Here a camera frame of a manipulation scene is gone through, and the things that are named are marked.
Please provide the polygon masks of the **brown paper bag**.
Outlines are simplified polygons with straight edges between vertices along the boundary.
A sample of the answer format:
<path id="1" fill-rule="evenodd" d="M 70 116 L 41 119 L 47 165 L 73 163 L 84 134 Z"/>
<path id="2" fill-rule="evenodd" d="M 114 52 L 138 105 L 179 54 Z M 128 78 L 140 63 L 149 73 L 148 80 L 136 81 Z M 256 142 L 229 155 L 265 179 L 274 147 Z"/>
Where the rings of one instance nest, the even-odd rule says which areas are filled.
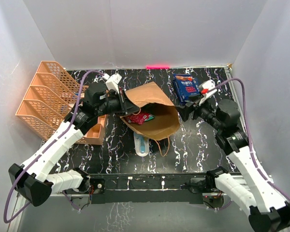
<path id="1" fill-rule="evenodd" d="M 128 99 L 139 107 L 131 116 L 140 116 L 142 112 L 154 116 L 152 120 L 141 125 L 129 123 L 126 117 L 122 116 L 120 119 L 132 131 L 155 142 L 169 140 L 170 136 L 178 131 L 180 123 L 175 105 L 155 82 L 135 87 L 125 93 Z"/>

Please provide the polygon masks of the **blue burts chips packet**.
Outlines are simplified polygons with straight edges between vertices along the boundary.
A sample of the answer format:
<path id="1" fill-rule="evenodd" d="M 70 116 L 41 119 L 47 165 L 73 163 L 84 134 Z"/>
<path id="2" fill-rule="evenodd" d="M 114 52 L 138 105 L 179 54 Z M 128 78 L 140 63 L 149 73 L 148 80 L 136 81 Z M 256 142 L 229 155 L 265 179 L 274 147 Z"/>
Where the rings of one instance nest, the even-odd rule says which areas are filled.
<path id="1" fill-rule="evenodd" d="M 198 81 L 190 74 L 173 74 L 173 80 L 177 82 L 185 103 L 190 96 L 200 95 Z"/>

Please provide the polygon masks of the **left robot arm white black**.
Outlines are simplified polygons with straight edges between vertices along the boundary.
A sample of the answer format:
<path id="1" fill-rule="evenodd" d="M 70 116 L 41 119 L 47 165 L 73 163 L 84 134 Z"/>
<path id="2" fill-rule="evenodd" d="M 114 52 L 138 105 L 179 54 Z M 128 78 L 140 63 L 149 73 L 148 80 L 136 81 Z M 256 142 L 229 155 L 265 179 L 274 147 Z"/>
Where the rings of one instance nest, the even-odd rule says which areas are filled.
<path id="1" fill-rule="evenodd" d="M 33 206 L 40 206 L 55 192 L 68 189 L 76 189 L 80 193 L 88 191 L 90 181 L 85 172 L 72 170 L 50 174 L 50 171 L 98 123 L 100 116 L 127 116 L 139 110 L 122 88 L 107 89 L 104 84 L 90 85 L 50 139 L 21 165 L 14 163 L 10 166 L 8 173 L 13 189 Z"/>

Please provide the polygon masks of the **red snack packet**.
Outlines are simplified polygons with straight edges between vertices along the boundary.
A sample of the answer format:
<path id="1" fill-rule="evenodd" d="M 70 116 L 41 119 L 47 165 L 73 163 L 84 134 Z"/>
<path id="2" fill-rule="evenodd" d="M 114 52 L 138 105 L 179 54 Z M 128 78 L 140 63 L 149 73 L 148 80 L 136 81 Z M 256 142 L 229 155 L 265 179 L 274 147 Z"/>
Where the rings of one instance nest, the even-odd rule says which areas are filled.
<path id="1" fill-rule="evenodd" d="M 144 122 L 147 122 L 148 116 L 150 113 L 140 112 L 138 115 L 131 115 L 126 117 L 126 121 L 128 123 L 134 123 L 138 125 L 142 125 Z"/>

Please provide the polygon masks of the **green snack packet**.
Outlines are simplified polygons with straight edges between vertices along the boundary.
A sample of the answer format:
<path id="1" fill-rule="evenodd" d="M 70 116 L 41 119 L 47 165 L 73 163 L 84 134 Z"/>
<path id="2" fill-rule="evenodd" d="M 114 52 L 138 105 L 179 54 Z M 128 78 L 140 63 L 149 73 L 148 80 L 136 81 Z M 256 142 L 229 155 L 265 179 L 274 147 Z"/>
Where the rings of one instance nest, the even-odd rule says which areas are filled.
<path id="1" fill-rule="evenodd" d="M 147 120 L 153 120 L 155 117 L 153 115 L 149 115 Z"/>

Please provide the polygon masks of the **teal pen blister pack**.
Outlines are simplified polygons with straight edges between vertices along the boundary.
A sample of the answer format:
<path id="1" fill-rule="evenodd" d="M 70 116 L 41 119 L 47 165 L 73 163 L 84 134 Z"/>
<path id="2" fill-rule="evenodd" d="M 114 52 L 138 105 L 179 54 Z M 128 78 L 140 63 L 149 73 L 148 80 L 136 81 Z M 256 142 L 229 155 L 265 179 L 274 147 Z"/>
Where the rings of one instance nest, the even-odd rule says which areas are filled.
<path id="1" fill-rule="evenodd" d="M 135 152 L 140 157 L 145 157 L 149 154 L 149 139 L 136 132 L 133 133 Z"/>

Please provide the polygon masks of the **pink tape strip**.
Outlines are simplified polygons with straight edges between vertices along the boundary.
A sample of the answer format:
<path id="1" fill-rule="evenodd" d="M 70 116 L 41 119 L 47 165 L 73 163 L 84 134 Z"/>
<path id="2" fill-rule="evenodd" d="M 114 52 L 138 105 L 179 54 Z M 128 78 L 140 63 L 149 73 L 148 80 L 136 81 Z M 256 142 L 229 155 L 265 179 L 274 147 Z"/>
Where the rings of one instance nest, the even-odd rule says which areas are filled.
<path id="1" fill-rule="evenodd" d="M 156 64 L 156 65 L 147 65 L 146 69 L 149 70 L 156 70 L 156 69 L 169 69 L 170 66 L 165 65 L 165 64 Z"/>

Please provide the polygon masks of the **orange plastic file organizer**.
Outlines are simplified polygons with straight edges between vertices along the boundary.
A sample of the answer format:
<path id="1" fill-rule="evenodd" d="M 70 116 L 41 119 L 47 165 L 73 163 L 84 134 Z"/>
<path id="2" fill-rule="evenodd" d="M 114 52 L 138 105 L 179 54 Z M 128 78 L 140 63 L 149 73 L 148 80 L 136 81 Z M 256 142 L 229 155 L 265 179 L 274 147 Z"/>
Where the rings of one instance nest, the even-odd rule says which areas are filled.
<path id="1" fill-rule="evenodd" d="M 47 141 L 76 103 L 79 86 L 56 61 L 41 61 L 15 115 Z"/>

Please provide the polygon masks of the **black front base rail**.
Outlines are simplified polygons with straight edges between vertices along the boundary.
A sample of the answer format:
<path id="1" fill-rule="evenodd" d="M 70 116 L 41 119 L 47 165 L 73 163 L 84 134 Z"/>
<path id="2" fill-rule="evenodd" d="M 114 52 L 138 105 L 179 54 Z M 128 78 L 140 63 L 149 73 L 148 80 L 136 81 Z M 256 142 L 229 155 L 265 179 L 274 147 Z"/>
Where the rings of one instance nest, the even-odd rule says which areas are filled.
<path id="1" fill-rule="evenodd" d="M 211 193 L 205 174 L 92 174 L 91 202 L 202 204 Z"/>

